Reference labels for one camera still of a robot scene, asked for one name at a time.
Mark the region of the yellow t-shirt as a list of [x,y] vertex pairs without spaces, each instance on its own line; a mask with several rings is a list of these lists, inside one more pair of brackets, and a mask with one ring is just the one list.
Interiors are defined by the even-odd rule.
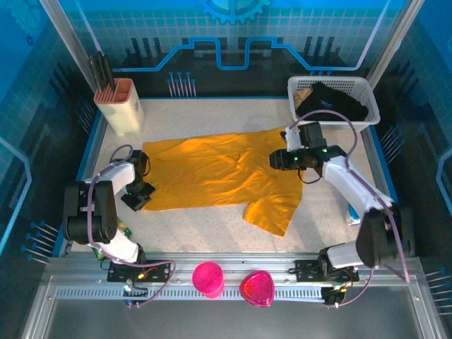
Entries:
[[269,155],[285,149],[281,128],[146,142],[150,159],[145,181],[155,187],[151,211],[245,204],[246,222],[285,236],[302,200],[295,171],[269,165]]

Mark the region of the beige knife block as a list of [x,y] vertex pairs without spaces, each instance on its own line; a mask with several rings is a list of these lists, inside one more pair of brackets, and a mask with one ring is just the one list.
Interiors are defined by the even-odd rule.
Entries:
[[115,78],[115,90],[108,85],[96,90],[94,103],[118,136],[140,133],[144,113],[134,82],[130,78]]

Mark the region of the tan t-shirt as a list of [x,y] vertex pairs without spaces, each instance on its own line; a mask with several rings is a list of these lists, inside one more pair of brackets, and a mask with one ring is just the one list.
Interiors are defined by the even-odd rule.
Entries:
[[297,109],[312,93],[313,90],[311,88],[302,88],[301,90],[296,90],[293,95],[294,108]]

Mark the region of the green yellow snack bag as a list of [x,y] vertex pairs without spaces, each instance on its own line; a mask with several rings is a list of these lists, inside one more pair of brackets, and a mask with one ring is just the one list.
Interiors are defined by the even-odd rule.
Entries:
[[[118,230],[127,238],[130,239],[132,235],[132,231],[122,222],[121,219],[117,219],[118,222]],[[92,248],[93,253],[98,261],[103,261],[106,259],[106,256],[102,254],[98,249]]]

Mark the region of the black t-shirt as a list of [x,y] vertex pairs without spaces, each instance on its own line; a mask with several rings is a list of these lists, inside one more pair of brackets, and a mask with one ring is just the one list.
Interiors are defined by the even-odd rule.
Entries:
[[332,89],[321,82],[311,85],[311,92],[296,108],[297,116],[319,109],[329,109],[341,113],[350,121],[364,121],[368,109],[358,100],[344,92]]

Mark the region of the blue triangular bowl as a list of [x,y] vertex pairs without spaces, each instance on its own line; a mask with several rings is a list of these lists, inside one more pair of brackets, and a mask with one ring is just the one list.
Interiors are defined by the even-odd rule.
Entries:
[[350,204],[348,205],[346,210],[345,221],[348,225],[359,225],[361,223],[359,214]]

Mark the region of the white plastic slotted basket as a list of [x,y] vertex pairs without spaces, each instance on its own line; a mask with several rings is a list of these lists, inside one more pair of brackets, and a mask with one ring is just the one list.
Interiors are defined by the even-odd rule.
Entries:
[[367,107],[368,115],[364,121],[352,121],[357,131],[362,131],[368,126],[377,125],[380,122],[381,117],[373,90],[365,78],[357,76],[293,76],[289,78],[287,80],[287,96],[293,121],[298,119],[294,108],[294,92],[302,88],[310,88],[316,82],[344,92]]

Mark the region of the black knife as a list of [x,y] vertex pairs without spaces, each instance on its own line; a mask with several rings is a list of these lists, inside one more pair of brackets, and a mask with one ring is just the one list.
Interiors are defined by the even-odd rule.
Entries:
[[97,69],[97,61],[96,61],[96,58],[95,58],[94,54],[91,54],[89,56],[89,62],[90,62],[91,71],[93,73],[93,76],[94,76],[94,79],[95,79],[95,82],[96,82],[97,90],[98,90],[99,93],[101,93],[102,92],[102,82],[100,80],[100,75],[99,75],[99,72],[98,72],[98,69]]
[[104,55],[102,57],[102,67],[105,72],[105,76],[106,76],[106,79],[107,79],[107,82],[108,82],[110,88],[112,89],[112,91],[115,91],[116,88],[115,88],[114,76],[113,76],[112,68],[109,64],[109,58],[107,55]]
[[108,86],[106,58],[104,54],[100,51],[97,51],[96,58],[97,58],[97,72],[99,73],[100,78],[100,88],[101,88],[100,91],[102,92]]

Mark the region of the black connector module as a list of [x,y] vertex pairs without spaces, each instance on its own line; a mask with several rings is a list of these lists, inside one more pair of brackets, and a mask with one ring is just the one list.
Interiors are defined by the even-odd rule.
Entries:
[[124,303],[126,304],[126,306],[128,308],[131,308],[131,307],[139,308],[139,306],[142,303],[142,300],[140,299],[140,297],[147,297],[148,294],[149,294],[148,288],[137,286],[135,281],[130,278],[128,278],[126,280],[126,283],[125,283],[124,289],[123,289],[123,296],[129,297],[129,299],[124,300]]
[[346,292],[346,287],[322,287],[321,297],[327,307],[336,307],[343,302]]

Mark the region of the pink triangular bowl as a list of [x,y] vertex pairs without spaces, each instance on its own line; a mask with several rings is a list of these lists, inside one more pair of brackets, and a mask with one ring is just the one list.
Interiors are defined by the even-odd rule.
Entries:
[[273,279],[265,270],[250,273],[239,286],[242,298],[255,307],[270,307],[275,299],[275,285]]

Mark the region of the pink cup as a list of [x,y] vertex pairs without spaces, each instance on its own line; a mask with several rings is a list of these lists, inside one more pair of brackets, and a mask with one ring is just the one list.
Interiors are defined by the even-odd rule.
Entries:
[[200,263],[193,271],[192,283],[204,297],[218,298],[225,288],[223,270],[213,261]]

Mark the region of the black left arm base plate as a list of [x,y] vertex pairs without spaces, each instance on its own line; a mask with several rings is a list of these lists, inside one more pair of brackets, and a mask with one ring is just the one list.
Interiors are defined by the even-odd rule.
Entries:
[[165,283],[169,279],[171,263],[158,266],[137,268],[120,263],[110,263],[107,281],[111,283]]

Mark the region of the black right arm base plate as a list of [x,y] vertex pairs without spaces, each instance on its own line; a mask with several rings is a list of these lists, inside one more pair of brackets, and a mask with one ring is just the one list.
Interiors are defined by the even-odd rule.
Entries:
[[354,283],[359,282],[359,273],[353,266],[334,268],[323,259],[296,260],[287,272],[295,275],[299,283]]

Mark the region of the aluminium base frame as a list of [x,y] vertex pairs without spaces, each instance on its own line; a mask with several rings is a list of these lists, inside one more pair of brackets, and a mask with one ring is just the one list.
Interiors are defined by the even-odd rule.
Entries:
[[[419,259],[408,260],[410,282],[391,270],[359,271],[348,305],[320,302],[319,289],[287,271],[298,254],[171,253],[177,270],[159,299],[130,309],[123,288],[109,283],[86,253],[47,264],[20,339],[452,339],[429,292]],[[200,263],[223,270],[215,299],[193,285]],[[255,307],[239,292],[250,273],[265,270],[275,285],[270,307]]]

